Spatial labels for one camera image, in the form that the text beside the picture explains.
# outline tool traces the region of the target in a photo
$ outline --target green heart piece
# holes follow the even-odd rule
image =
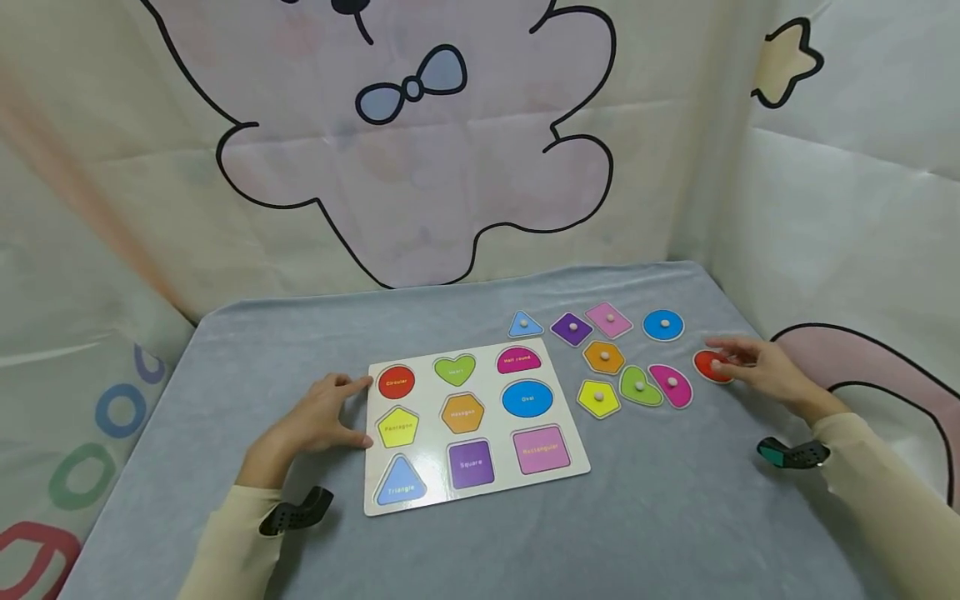
[[[642,384],[642,390],[636,388],[636,384]],[[643,404],[644,406],[660,406],[663,404],[663,394],[657,389],[657,386],[647,380],[643,369],[631,365],[623,370],[620,375],[620,395],[631,402]]]
[[[433,370],[437,372],[440,379],[459,388],[467,383],[476,366],[477,359],[469,354],[461,354],[454,360],[441,358],[433,364]]]

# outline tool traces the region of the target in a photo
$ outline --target bow tie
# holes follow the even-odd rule
[[[406,102],[419,102],[424,95],[457,94],[465,87],[464,55],[450,44],[441,44],[426,55],[417,75],[407,77],[401,85],[387,82],[361,89],[356,99],[357,113],[371,125],[386,125],[400,115]]]

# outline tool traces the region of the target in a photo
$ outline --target black wrist device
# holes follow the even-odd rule
[[[260,523],[260,534],[275,536],[289,529],[312,527],[324,518],[331,502],[333,492],[315,486],[299,506],[289,502],[277,505]]]
[[[830,449],[816,440],[791,448],[777,438],[764,438],[756,451],[777,468],[819,467],[830,455]]]

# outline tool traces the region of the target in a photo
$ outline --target star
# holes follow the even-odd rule
[[[810,19],[805,16],[787,21],[765,39],[750,95],[767,108],[780,108],[797,82],[824,68],[824,55],[810,47]]]

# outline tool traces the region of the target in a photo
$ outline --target blue triangle piece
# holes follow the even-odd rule
[[[530,318],[530,315],[518,310],[514,315],[514,322],[510,325],[510,332],[507,334],[512,338],[525,338],[528,335],[540,335],[543,333],[543,327]]]
[[[386,506],[424,496],[426,496],[426,486],[417,476],[410,461],[402,454],[397,454],[387,472],[387,478],[380,486],[380,493],[376,495],[376,503]]]

